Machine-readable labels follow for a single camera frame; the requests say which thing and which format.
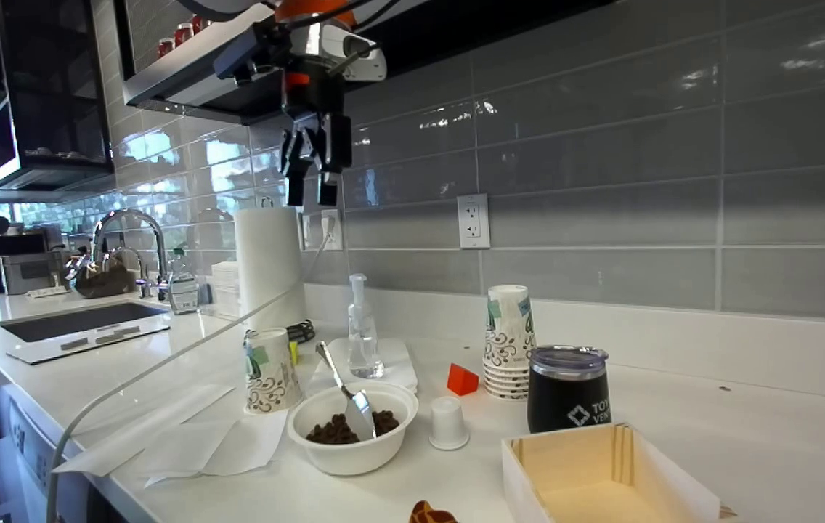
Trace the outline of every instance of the cardboard tray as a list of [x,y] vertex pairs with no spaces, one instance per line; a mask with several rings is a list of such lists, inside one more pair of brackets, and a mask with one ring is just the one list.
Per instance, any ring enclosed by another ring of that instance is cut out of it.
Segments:
[[519,523],[734,523],[734,512],[629,425],[503,442],[506,503]]

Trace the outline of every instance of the wall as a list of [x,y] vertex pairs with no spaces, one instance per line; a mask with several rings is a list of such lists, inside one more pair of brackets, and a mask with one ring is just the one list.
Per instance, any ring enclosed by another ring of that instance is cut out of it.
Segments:
[[[275,189],[282,121],[118,107],[96,15],[118,185],[175,189],[163,214],[207,269],[231,255],[221,211]],[[349,114],[345,253],[306,255],[310,281],[825,317],[823,0],[619,0],[365,86]],[[169,141],[127,154],[147,133]],[[457,247],[452,198],[474,192],[490,250]]]

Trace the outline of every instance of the napkin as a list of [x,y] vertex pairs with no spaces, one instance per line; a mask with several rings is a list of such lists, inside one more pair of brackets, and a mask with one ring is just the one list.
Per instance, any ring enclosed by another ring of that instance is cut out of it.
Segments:
[[191,422],[166,429],[157,445],[147,445],[134,462],[134,473],[144,486],[172,476],[229,476],[265,468],[284,433],[288,413],[262,413],[221,422]]
[[153,445],[160,433],[179,428],[186,417],[197,415],[226,393],[231,393],[231,385],[191,385],[172,404],[114,429],[107,439],[91,445],[75,458],[57,464],[56,473],[77,470],[107,476],[109,470],[143,452],[147,445]]

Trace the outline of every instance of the bowl of food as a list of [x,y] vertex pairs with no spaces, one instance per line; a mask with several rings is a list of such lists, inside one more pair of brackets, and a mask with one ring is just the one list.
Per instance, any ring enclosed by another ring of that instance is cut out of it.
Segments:
[[358,476],[383,468],[406,439],[419,400],[412,393],[387,384],[352,384],[365,388],[375,413],[375,439],[358,439],[345,428],[349,400],[340,388],[306,399],[288,422],[288,435],[301,457],[332,476]]

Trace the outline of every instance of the kitchen sink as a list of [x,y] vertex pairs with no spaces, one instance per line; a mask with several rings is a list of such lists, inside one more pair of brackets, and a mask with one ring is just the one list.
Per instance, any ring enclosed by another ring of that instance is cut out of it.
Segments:
[[35,342],[46,336],[92,330],[104,324],[118,324],[143,317],[166,313],[163,307],[147,307],[143,303],[115,303],[104,307],[70,310],[56,317],[31,317],[31,320],[8,320],[0,329],[12,330],[15,336]]
[[8,345],[5,354],[35,365],[99,345],[169,330],[172,313],[169,307],[144,303],[114,303],[101,307],[5,320],[0,329],[19,340]]

